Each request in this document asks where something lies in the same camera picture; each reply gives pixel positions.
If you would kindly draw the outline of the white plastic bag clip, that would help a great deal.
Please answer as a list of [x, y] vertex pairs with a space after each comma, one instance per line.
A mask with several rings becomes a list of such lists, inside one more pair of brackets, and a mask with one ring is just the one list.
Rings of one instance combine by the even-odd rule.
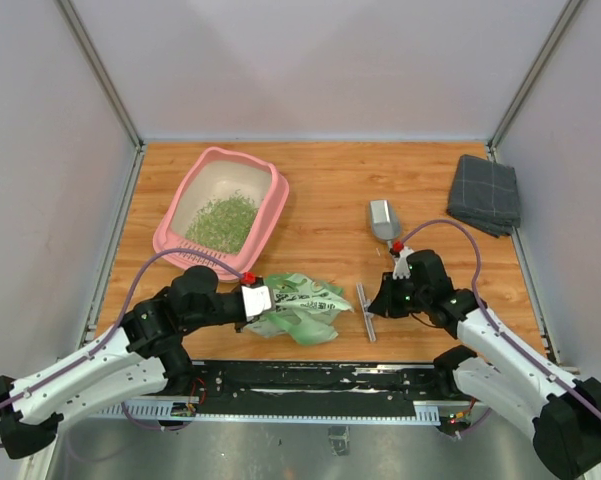
[[371, 343], [377, 342], [376, 331], [373, 323], [374, 314], [369, 311], [371, 301], [367, 298], [364, 290], [364, 285], [361, 282], [356, 283], [356, 292], [360, 303], [365, 329], [367, 332], [368, 339]]

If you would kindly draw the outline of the green cat litter bag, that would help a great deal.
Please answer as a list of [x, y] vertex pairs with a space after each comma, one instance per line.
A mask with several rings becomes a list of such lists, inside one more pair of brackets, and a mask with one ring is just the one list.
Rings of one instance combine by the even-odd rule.
[[246, 326], [263, 338], [288, 335], [303, 346], [328, 343], [338, 337], [336, 317], [354, 311], [341, 287], [304, 274], [273, 274], [264, 284], [273, 293], [275, 309]]

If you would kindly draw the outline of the grey metal scoop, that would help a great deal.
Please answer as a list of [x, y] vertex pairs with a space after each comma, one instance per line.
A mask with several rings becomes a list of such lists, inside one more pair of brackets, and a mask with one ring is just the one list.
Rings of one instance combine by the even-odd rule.
[[388, 200], [372, 200], [369, 202], [369, 220], [371, 232], [376, 239], [391, 249], [400, 239], [402, 224]]

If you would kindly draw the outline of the pink litter box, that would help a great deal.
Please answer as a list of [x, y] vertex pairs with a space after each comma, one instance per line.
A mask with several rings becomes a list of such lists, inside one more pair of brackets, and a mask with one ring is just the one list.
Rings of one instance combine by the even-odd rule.
[[155, 252], [183, 270], [207, 266], [224, 283], [249, 271], [283, 212], [289, 183], [274, 164], [219, 147], [203, 151], [157, 227]]

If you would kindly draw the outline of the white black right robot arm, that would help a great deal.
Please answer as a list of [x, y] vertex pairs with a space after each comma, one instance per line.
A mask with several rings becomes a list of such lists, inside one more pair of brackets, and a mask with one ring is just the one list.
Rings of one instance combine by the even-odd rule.
[[434, 361], [435, 392], [465, 395], [506, 419], [530, 441], [543, 465], [575, 479], [601, 463], [601, 382], [581, 380], [543, 357], [469, 289], [457, 289], [432, 250], [391, 248], [368, 310], [384, 318], [425, 315], [459, 341]]

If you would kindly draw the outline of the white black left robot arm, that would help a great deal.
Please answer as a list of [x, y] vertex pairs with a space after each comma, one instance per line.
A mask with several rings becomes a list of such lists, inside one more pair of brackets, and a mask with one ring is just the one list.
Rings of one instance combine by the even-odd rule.
[[192, 267], [73, 354], [23, 378], [0, 376], [1, 449], [21, 459], [112, 404], [187, 393], [194, 371], [184, 337], [247, 319], [242, 289], [220, 292], [218, 284], [213, 270]]

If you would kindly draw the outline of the green cat litter pellets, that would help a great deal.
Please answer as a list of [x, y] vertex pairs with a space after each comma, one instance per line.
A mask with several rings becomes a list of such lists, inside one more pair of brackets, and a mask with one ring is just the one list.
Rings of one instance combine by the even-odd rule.
[[238, 254], [258, 213], [255, 201], [239, 190], [207, 201], [194, 215], [185, 238], [217, 252]]

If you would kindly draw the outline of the folded dark grey cloth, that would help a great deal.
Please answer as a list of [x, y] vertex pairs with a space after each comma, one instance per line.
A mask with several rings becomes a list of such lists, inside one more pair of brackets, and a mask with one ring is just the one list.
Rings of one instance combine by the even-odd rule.
[[493, 237], [511, 236], [521, 225], [515, 169], [462, 155], [451, 183], [446, 212]]

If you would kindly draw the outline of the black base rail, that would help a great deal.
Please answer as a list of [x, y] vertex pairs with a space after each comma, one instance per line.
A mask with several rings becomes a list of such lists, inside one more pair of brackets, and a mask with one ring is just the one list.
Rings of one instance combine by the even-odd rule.
[[431, 363], [195, 361], [159, 396], [201, 397], [221, 409], [242, 405], [282, 413], [398, 413], [417, 401], [470, 397]]

